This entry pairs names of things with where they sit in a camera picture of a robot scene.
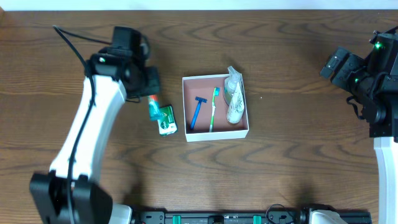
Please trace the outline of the clear pump sanitizer bottle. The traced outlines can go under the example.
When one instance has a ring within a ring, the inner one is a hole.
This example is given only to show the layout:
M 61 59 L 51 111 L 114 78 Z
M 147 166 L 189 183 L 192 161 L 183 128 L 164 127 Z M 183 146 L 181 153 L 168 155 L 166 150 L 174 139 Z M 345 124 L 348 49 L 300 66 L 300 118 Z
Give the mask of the clear pump sanitizer bottle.
M 242 82 L 242 74 L 235 70 L 232 66 L 228 67 L 229 75 L 224 80 L 224 100 L 227 105 L 230 104 L 233 94 L 238 83 Z

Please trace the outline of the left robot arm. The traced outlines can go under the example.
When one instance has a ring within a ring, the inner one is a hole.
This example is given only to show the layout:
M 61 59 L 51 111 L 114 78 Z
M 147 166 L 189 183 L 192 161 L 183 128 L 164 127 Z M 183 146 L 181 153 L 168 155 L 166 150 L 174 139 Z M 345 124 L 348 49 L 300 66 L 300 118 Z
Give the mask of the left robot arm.
M 150 45 L 138 30 L 116 26 L 110 42 L 82 60 L 85 79 L 68 136 L 47 174 L 34 173 L 29 190 L 44 223 L 135 223 L 100 185 L 102 160 L 114 121 L 127 102 L 160 90 L 148 66 Z

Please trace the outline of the blue disposable razor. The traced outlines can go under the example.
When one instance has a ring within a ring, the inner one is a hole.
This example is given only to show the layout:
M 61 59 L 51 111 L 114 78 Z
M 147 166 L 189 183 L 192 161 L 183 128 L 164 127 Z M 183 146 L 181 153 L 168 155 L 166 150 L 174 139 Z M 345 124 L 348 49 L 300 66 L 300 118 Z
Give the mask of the blue disposable razor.
M 207 102 L 207 99 L 199 97 L 199 96 L 196 96 L 195 99 L 197 100 L 197 107 L 195 109 L 195 113 L 193 115 L 192 122 L 190 124 L 190 129 L 191 130 L 193 130 L 194 127 L 195 127 L 195 124 L 196 124 L 196 121 L 197 121 L 197 118 L 198 118 L 198 114 L 200 112 L 201 104 Z

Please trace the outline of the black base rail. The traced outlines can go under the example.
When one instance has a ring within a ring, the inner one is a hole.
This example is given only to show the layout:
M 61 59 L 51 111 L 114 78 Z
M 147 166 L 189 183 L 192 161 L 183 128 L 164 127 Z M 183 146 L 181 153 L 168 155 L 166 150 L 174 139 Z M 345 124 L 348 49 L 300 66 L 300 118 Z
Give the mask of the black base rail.
M 134 211 L 131 224 L 372 224 L 371 214 L 364 210 L 337 210 L 325 204 L 306 204 L 289 208 L 273 204 L 257 211 L 178 211 L 165 209 Z

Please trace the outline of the green soap packet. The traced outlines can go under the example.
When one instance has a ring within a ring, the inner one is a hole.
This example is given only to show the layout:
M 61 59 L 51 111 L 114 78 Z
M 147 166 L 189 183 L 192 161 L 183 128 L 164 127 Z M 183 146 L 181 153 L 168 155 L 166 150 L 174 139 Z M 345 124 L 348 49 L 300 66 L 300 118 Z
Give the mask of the green soap packet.
M 178 131 L 177 122 L 174 116 L 172 105 L 167 105 L 160 108 L 161 118 L 157 121 L 159 127 L 159 134 L 167 136 Z

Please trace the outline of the Colgate toothpaste tube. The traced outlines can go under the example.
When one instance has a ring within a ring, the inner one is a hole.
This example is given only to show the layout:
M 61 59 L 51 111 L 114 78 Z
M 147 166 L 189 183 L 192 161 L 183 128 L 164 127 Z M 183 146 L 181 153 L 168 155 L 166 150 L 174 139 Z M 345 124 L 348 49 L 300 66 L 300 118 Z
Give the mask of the Colgate toothpaste tube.
M 151 121 L 159 120 L 162 115 L 160 112 L 159 99 L 157 95 L 149 95 L 147 97 L 149 104 L 149 115 Z

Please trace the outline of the green white toothbrush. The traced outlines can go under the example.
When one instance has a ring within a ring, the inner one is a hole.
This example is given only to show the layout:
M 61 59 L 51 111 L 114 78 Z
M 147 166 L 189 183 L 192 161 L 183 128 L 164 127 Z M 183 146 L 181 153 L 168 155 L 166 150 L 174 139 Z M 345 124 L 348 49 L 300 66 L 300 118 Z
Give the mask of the green white toothbrush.
M 211 120 L 210 120 L 210 127 L 209 127 L 210 133 L 213 131 L 214 117 L 215 117 L 215 111 L 216 111 L 215 99 L 217 96 L 219 96 L 219 94 L 220 94 L 220 88 L 215 87 L 213 90 L 213 96 L 212 96 L 212 102 L 211 102 Z

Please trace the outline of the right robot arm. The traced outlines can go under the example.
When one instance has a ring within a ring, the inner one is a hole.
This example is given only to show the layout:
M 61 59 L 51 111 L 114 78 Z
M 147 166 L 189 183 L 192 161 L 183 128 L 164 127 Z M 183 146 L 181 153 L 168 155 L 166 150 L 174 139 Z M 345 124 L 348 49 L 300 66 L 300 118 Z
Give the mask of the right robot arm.
M 397 223 L 397 28 L 373 34 L 366 58 L 338 47 L 320 76 L 350 93 L 347 104 L 369 124 L 379 172 L 379 222 Z

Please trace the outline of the white lotion tube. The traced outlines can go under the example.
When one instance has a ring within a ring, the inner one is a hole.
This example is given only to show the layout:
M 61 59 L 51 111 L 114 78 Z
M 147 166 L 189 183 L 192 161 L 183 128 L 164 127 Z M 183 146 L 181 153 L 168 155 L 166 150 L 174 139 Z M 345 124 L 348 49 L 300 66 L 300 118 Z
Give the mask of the white lotion tube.
M 238 82 L 229 103 L 229 108 L 226 115 L 227 121 L 231 124 L 238 124 L 243 116 L 244 108 L 245 105 L 241 90 L 241 84 L 240 82 Z

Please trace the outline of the white open cardboard box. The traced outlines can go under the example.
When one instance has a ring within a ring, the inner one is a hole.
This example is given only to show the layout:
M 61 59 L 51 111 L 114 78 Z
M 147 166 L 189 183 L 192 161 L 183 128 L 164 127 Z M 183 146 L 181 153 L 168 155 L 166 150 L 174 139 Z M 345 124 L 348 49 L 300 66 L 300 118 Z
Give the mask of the white open cardboard box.
M 188 142 L 242 139 L 247 136 L 249 132 L 247 108 L 244 109 L 243 116 L 238 124 L 231 124 L 226 119 L 228 105 L 224 100 L 223 93 L 224 80 L 227 77 L 227 74 L 219 74 L 182 78 L 183 123 L 185 137 Z M 210 133 L 211 102 L 215 87 L 220 88 L 220 94 L 215 99 L 216 111 L 213 131 Z M 201 104 L 195 127 L 191 130 L 190 124 L 197 107 L 196 96 L 207 99 L 207 102 Z

